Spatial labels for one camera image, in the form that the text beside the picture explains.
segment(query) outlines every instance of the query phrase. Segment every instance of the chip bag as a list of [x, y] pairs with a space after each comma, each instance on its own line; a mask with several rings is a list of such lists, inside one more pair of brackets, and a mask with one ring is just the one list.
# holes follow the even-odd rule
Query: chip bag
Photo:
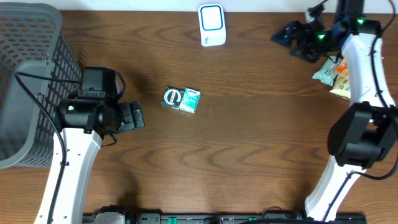
[[338, 63], [341, 62], [341, 59], [339, 58], [337, 63], [333, 63], [332, 60], [336, 60], [336, 57], [331, 56], [331, 60], [327, 60], [321, 70], [315, 73], [312, 78], [321, 80], [322, 83], [333, 86], [333, 80], [336, 78], [336, 74], [333, 71]]
[[329, 93], [341, 96], [346, 99], [351, 99], [351, 91], [349, 90], [349, 80], [345, 77], [337, 77], [335, 85]]
[[335, 69], [335, 74], [344, 78], [348, 78], [347, 61], [344, 59]]

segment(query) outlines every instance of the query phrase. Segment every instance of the food package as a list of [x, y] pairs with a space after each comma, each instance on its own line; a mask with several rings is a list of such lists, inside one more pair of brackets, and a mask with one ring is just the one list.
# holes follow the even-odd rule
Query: food package
[[335, 74], [343, 78], [348, 78], [348, 68], [345, 59], [336, 67]]
[[333, 86], [333, 80], [336, 78], [336, 74], [334, 70], [336, 66], [341, 62], [339, 58], [337, 63], [333, 63], [336, 60], [336, 57], [330, 57], [325, 64], [322, 66], [321, 70], [313, 75], [313, 79], [321, 80], [322, 83]]
[[341, 96], [346, 99], [351, 99], [351, 92], [349, 89], [349, 80], [345, 77], [337, 77], [335, 85], [329, 93]]

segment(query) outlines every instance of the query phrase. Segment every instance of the small box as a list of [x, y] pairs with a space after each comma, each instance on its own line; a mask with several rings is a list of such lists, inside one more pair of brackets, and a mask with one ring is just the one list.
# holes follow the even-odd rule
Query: small box
[[199, 97], [200, 91], [186, 88], [182, 101], [180, 103], [180, 110], [189, 113], [195, 113], [195, 111], [197, 110]]
[[179, 110], [183, 95], [183, 90], [167, 86], [163, 96], [162, 106]]

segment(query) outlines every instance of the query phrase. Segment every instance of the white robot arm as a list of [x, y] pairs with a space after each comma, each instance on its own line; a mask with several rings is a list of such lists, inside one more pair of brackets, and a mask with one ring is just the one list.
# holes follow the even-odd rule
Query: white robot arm
[[[375, 82], [373, 79], [371, 68], [372, 42], [376, 38], [374, 34], [351, 34], [344, 42], [341, 49], [342, 56], [346, 60], [350, 90], [351, 90], [351, 105], [354, 103], [369, 102], [371, 106], [382, 108], [383, 105], [380, 97], [377, 94]], [[377, 80], [382, 91], [382, 97], [390, 106], [395, 106], [384, 76], [384, 69], [381, 58], [382, 40], [378, 39], [374, 48], [374, 61], [376, 68]], [[353, 166], [345, 164], [339, 166], [336, 162], [335, 156], [330, 156], [328, 164], [322, 177], [316, 186], [315, 190], [305, 200], [305, 211], [308, 217], [314, 220], [332, 221], [336, 218], [336, 212], [340, 203], [353, 186], [354, 182], [359, 178], [359, 175], [353, 175], [347, 180], [344, 188], [340, 192], [338, 198], [333, 206], [329, 208], [333, 198], [338, 193], [343, 182], [346, 181], [347, 175], [351, 171], [365, 173], [366, 169], [361, 166]]]
[[[85, 134], [82, 128], [64, 128], [61, 136], [67, 147], [68, 165], [63, 173], [52, 219], [54, 223], [59, 224], [81, 223], [91, 168], [101, 147], [102, 139], [95, 131]], [[60, 141], [57, 135], [54, 135], [52, 165], [35, 224], [47, 223], [61, 160]]]

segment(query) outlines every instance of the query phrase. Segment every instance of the wood grain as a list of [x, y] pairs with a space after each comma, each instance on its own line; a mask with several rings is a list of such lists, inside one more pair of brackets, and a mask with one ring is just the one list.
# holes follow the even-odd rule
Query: wood grain
[[[270, 41], [302, 14], [226, 13], [227, 42], [203, 48], [194, 12], [63, 11], [63, 34], [82, 65], [120, 71], [123, 101], [140, 100], [144, 129], [120, 134], [95, 160], [85, 212], [109, 204], [165, 213], [259, 213], [303, 208], [328, 159], [326, 138], [349, 101], [312, 80], [305, 63]], [[386, 22], [388, 15], [372, 15]], [[331, 22], [331, 15], [326, 17]], [[398, 28], [385, 33], [387, 82], [398, 100]], [[201, 90], [195, 114], [160, 105], [167, 85]], [[392, 166], [396, 147], [370, 174]], [[0, 223], [32, 223], [48, 169], [0, 170]], [[341, 212], [397, 223], [398, 178], [361, 178]]]

